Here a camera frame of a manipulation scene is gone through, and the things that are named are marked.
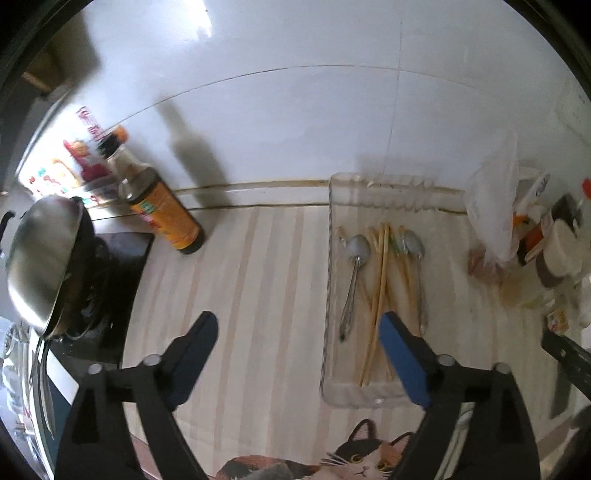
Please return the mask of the steel wok lid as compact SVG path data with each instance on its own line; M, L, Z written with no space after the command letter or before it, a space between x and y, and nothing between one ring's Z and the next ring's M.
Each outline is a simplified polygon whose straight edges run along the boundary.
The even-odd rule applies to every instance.
M1 230L18 218L10 248L1 252L8 296L19 316L39 336L57 334L59 297L87 212L79 197L46 196L18 216L7 211Z

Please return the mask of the colourful wall stickers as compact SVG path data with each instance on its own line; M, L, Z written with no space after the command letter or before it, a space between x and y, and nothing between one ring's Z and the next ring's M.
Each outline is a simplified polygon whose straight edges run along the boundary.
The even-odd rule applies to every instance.
M36 200L79 197L87 207L116 200L117 181L98 150L106 133L86 106L58 110L27 146L16 179Z

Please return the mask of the black gas stove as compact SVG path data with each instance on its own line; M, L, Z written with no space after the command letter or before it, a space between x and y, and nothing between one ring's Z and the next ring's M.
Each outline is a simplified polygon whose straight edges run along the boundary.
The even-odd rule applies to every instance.
M72 375L92 363L120 366L132 307L154 236L150 233L99 234L90 286L74 323L50 351Z

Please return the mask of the striped cat table cloth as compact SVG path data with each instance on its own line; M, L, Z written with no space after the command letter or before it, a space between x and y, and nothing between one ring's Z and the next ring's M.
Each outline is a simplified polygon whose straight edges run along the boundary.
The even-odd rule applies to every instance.
M422 410L332 408L320 392L329 260L325 206L204 211L211 237L184 256L164 240L152 246L135 297L123 362L133 366L213 312L219 337L176 420L204 471L259 454L315 463L375 420L384 438L416 429ZM459 362L511 366L531 416L542 468L549 471L575 433L583 400L572 394L553 416L557 364L540 345L542 321L531 310L502 307L495 290L470 278L465 255L473 240L465 216L435 213L422 233L432 348Z

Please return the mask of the jar with cream lid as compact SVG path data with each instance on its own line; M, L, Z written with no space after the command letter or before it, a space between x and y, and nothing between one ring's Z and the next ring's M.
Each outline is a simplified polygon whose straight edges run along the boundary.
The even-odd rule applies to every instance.
M581 242L564 220L556 220L542 252L535 259L535 273L540 287L533 304L542 305L551 292L581 271L582 264Z

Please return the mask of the steel spoon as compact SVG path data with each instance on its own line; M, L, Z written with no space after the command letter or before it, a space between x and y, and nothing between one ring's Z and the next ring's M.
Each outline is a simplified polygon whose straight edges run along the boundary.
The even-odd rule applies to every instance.
M360 270L370 258L370 243L363 234L356 234L349 238L346 240L345 245L353 267L348 295L346 295L346 302L342 308L341 319L339 319L339 341L341 342L347 341L352 332L353 312L355 312L356 303L356 282L358 282Z
M426 249L420 237L413 230L405 229L402 234L402 240L406 255L411 262L411 278L415 296L418 332L420 336L423 336L427 328L424 307L425 294L422 280L422 260L425 257Z

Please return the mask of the soy sauce bottle orange label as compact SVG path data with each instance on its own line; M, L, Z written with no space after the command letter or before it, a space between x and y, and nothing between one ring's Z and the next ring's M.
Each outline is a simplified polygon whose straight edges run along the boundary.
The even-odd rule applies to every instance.
M118 182L119 197L136 215L183 254L204 245L204 228L153 167L140 162L115 133L105 135L98 150Z

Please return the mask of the clear plastic organizer bin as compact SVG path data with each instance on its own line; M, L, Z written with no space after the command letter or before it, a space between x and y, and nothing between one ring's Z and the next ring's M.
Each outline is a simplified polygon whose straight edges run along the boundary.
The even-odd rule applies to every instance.
M457 189L428 177L337 173L329 180L329 267L322 398L390 408L405 392L377 338L394 310L435 337L453 303L470 227Z

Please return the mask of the clear plastic bag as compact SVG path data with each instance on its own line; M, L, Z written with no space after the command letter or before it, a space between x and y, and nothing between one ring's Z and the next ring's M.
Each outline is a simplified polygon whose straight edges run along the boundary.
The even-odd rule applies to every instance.
M514 202L519 183L517 135L510 132L470 177L464 204L485 258L506 264L515 255Z

